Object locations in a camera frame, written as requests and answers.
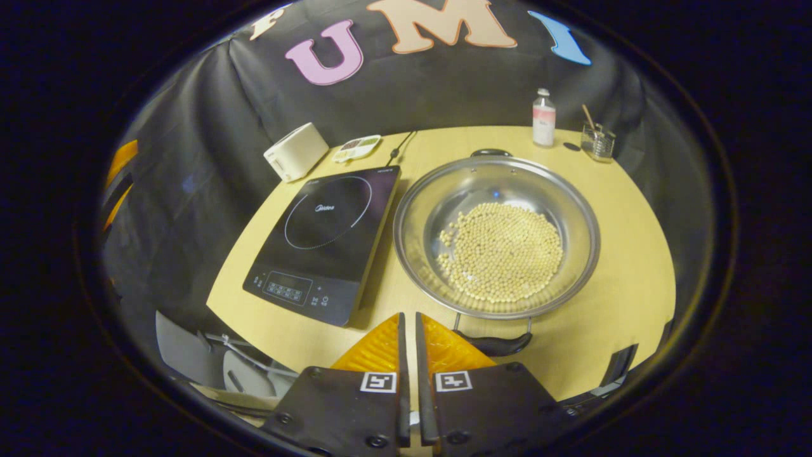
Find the black cloth backdrop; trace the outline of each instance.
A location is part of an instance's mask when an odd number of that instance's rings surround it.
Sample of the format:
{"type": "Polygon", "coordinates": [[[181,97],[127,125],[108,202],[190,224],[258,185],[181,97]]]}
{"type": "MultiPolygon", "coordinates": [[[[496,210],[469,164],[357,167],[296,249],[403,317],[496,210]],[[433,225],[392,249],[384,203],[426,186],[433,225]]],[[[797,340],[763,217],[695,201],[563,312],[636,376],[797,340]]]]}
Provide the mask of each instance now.
{"type": "MultiPolygon", "coordinates": [[[[121,144],[138,141],[140,152],[124,170],[135,184],[104,256],[125,323],[144,349],[157,354],[155,309],[191,330],[221,330],[205,300],[231,246],[279,183],[262,157],[274,141],[307,122],[331,146],[413,129],[530,125],[539,87],[551,91],[558,128],[580,130],[586,103],[617,133],[617,160],[648,199],[672,250],[679,318],[712,246],[711,189],[699,145],[645,75],[574,27],[592,64],[562,59],[527,10],[547,13],[516,2],[490,6],[518,41],[515,48],[473,46],[463,39],[463,25],[454,46],[420,29],[434,47],[395,54],[391,26],[365,9],[369,3],[304,0],[254,41],[247,24],[189,59],[134,116],[121,144]],[[340,52],[320,33],[346,19],[354,23],[363,66],[337,84],[311,84],[285,53],[313,39],[325,67],[339,64],[340,52]]],[[[440,9],[444,0],[424,3],[440,9]]]]}

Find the blue letter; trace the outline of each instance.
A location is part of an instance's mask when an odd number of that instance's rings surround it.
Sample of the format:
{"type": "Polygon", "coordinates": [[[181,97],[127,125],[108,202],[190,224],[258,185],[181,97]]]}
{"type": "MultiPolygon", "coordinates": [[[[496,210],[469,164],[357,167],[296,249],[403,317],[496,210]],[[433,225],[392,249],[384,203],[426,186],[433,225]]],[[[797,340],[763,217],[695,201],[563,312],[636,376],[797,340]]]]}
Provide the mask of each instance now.
{"type": "Polygon", "coordinates": [[[566,60],[572,60],[575,63],[580,63],[582,65],[592,65],[592,61],[587,59],[583,52],[581,52],[581,48],[578,47],[578,43],[575,42],[575,39],[572,38],[572,35],[569,32],[569,27],[564,24],[561,24],[557,20],[553,20],[548,18],[545,15],[540,15],[535,11],[527,11],[530,15],[544,24],[544,27],[547,28],[547,32],[553,37],[555,41],[555,46],[551,47],[550,49],[555,53],[555,55],[559,57],[563,57],[566,60]]]}

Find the small bottle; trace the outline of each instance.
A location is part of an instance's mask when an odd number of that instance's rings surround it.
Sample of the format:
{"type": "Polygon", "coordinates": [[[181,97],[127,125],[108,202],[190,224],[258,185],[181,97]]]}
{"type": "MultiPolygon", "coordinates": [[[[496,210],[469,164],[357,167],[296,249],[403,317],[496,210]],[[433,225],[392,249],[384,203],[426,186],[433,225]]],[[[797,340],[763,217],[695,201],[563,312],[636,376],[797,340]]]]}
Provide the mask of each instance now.
{"type": "Polygon", "coordinates": [[[555,135],[555,105],[550,101],[549,90],[539,89],[538,95],[533,102],[533,142],[551,147],[555,135]]]}

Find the wooden stick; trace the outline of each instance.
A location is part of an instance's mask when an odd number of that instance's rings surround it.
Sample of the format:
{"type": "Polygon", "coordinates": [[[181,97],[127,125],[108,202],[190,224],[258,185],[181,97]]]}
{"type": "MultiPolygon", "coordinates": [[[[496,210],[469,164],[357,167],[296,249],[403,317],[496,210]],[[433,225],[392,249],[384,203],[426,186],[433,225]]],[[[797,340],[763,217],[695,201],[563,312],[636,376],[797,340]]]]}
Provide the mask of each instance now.
{"type": "Polygon", "coordinates": [[[586,114],[586,120],[588,120],[590,122],[590,127],[592,127],[592,131],[597,132],[597,130],[595,130],[595,124],[594,124],[594,122],[592,122],[592,116],[590,115],[590,110],[586,109],[586,105],[581,105],[581,107],[584,108],[584,113],[586,114]]]}

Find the cooktop display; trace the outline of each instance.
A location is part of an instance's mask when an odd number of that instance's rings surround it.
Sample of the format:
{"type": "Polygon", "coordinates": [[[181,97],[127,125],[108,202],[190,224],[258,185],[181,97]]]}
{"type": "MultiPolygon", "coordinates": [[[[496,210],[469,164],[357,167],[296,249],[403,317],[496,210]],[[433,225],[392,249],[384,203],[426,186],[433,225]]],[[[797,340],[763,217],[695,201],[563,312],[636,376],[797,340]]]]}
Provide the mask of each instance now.
{"type": "Polygon", "coordinates": [[[344,326],[364,288],[400,167],[307,181],[259,251],[243,289],[344,326]]]}

